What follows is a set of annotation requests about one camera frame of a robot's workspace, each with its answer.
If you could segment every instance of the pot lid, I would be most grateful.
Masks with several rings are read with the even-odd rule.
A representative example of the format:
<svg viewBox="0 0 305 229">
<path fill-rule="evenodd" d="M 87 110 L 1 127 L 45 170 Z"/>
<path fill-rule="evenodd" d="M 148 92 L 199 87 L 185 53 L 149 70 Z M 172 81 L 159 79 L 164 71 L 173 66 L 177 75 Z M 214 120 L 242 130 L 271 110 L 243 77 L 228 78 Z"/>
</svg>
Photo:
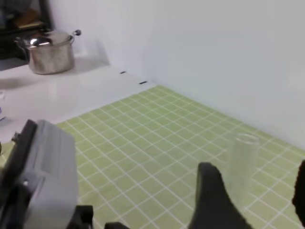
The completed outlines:
<svg viewBox="0 0 305 229">
<path fill-rule="evenodd" d="M 24 39 L 27 48 L 53 46 L 69 41 L 71 35 L 63 31 L 37 32 Z"/>
</svg>

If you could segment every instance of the clear plastic cup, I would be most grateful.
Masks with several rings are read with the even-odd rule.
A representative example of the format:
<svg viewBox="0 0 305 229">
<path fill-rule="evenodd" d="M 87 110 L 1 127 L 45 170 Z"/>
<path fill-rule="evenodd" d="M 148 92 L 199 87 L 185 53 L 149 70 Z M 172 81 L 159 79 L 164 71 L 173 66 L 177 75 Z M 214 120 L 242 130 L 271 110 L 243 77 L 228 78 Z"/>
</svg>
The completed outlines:
<svg viewBox="0 0 305 229">
<path fill-rule="evenodd" d="M 224 183 L 231 201 L 240 212 L 244 210 L 244 198 L 248 192 L 258 150 L 258 137 L 237 133 L 228 151 Z"/>
</svg>

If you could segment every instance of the white countertop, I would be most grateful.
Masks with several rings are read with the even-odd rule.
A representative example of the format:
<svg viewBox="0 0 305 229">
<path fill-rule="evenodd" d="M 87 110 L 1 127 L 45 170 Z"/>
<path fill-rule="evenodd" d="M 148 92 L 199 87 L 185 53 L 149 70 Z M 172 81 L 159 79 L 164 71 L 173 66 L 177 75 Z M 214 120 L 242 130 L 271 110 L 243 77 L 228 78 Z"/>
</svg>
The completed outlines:
<svg viewBox="0 0 305 229">
<path fill-rule="evenodd" d="M 2 71 L 0 107 L 7 120 L 0 121 L 0 142 L 9 141 L 28 119 L 62 122 L 155 86 L 142 81 L 85 57 L 76 57 L 73 70 L 55 75 L 34 74 L 27 65 Z"/>
</svg>

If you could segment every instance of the stainless steel pot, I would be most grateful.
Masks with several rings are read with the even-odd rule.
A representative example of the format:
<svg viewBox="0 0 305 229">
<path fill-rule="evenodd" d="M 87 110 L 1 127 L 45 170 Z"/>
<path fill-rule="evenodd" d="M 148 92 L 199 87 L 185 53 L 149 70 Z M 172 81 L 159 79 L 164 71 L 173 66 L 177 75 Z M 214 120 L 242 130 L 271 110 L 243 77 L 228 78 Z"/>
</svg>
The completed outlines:
<svg viewBox="0 0 305 229">
<path fill-rule="evenodd" d="M 29 67 L 36 74 L 55 74 L 74 67 L 72 43 L 74 36 L 81 35 L 76 30 L 72 35 L 61 31 L 40 32 L 27 38 L 17 38 L 17 44 L 27 50 Z"/>
</svg>

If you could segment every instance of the white wall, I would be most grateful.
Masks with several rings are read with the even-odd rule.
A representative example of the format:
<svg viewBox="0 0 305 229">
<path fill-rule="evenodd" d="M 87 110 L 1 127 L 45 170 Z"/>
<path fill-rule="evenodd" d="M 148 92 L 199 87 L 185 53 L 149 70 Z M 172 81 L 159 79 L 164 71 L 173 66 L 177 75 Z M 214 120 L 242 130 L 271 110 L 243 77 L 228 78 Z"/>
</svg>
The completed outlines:
<svg viewBox="0 0 305 229">
<path fill-rule="evenodd" d="M 77 50 L 305 148 L 305 1 L 52 0 Z"/>
</svg>

